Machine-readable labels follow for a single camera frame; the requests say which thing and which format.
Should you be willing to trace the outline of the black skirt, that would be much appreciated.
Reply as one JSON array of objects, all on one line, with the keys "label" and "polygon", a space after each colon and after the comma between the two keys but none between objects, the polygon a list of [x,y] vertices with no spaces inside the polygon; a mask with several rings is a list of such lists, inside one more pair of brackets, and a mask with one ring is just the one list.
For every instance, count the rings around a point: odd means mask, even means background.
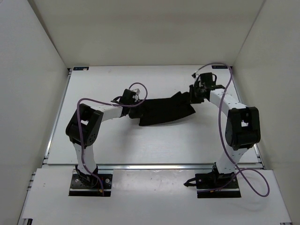
[{"label": "black skirt", "polygon": [[144,116],[139,126],[151,126],[173,122],[195,113],[188,92],[177,92],[169,98],[146,99],[143,102]]}]

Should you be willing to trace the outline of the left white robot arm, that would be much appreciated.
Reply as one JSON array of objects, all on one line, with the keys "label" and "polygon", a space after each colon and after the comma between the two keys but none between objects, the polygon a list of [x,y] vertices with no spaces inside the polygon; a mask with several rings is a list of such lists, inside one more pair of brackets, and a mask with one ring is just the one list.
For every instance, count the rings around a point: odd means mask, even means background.
[{"label": "left white robot arm", "polygon": [[78,163],[75,170],[87,188],[99,188],[101,193],[104,192],[103,179],[98,174],[93,151],[101,123],[127,116],[130,109],[143,102],[139,94],[139,89],[128,88],[110,104],[90,98],[78,101],[76,111],[66,127],[66,135],[76,151]]}]

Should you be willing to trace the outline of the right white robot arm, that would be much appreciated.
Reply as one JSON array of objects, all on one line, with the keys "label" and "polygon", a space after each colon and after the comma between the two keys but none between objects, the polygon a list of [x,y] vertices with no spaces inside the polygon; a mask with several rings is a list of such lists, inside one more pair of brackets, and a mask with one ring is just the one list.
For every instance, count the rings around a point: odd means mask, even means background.
[{"label": "right white robot arm", "polygon": [[219,116],[227,118],[224,130],[219,129],[224,153],[214,163],[210,172],[210,183],[222,187],[235,174],[235,166],[241,157],[261,139],[259,111],[248,107],[227,92],[228,85],[218,85],[213,73],[193,73],[194,84],[189,86],[190,102],[208,100],[218,107]]}]

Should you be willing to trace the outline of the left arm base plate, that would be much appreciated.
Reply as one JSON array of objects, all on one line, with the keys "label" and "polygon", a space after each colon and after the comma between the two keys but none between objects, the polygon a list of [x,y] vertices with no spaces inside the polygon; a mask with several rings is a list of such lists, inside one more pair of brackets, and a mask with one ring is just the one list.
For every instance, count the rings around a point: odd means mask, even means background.
[{"label": "left arm base plate", "polygon": [[90,174],[84,174],[77,169],[73,170],[69,196],[110,197],[113,184],[112,171],[96,173],[98,179]]}]

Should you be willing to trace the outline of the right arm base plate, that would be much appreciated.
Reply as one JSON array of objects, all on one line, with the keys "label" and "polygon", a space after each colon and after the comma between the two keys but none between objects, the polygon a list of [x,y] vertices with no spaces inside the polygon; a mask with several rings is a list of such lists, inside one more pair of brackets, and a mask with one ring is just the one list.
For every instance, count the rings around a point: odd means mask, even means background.
[{"label": "right arm base plate", "polygon": [[219,174],[216,170],[209,173],[196,173],[184,186],[196,187],[198,199],[241,198],[235,173]]}]

